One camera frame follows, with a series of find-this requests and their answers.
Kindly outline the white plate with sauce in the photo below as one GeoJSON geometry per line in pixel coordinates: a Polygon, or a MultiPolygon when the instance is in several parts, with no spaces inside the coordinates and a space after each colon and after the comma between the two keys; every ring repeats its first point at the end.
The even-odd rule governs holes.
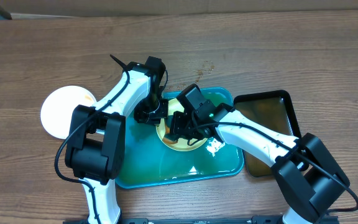
{"type": "Polygon", "coordinates": [[[64,86],[48,95],[41,110],[40,120],[44,130],[55,138],[69,135],[71,116],[78,105],[92,106],[94,95],[80,86],[64,86]]]}

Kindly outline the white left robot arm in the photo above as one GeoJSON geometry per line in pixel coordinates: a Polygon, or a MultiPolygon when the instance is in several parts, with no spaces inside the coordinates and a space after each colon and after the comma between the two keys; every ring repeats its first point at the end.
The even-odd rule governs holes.
{"type": "Polygon", "coordinates": [[[126,119],[132,114],[138,123],[158,124],[168,115],[168,101],[162,99],[160,82],[164,63],[149,57],[144,64],[120,63],[122,78],[92,106],[78,105],[72,113],[69,134],[57,151],[73,177],[57,175],[84,187],[89,208],[86,223],[119,223],[121,209],[116,200],[115,178],[124,160],[126,119]]]}

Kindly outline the light green plate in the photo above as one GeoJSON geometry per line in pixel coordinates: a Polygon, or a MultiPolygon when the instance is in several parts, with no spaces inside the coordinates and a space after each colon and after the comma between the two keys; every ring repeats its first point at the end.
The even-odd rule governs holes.
{"type": "Polygon", "coordinates": [[[170,128],[168,126],[170,125],[170,122],[168,119],[172,118],[173,113],[176,111],[184,112],[184,108],[176,98],[172,98],[168,100],[168,118],[162,118],[160,120],[160,124],[156,125],[156,132],[159,139],[164,143],[164,145],[176,151],[192,151],[201,147],[207,141],[206,138],[202,140],[188,140],[185,138],[178,138],[177,140],[172,140],[169,138],[170,128]]]}

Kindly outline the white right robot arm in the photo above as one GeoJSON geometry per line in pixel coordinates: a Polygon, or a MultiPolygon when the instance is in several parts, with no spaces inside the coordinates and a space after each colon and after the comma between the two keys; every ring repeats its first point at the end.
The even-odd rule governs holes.
{"type": "Polygon", "coordinates": [[[282,223],[319,223],[331,205],[350,191],[346,174],[322,141],[280,134],[246,118],[232,106],[209,101],[168,106],[170,139],[205,139],[236,146],[261,160],[273,172],[289,205],[282,223]]]}

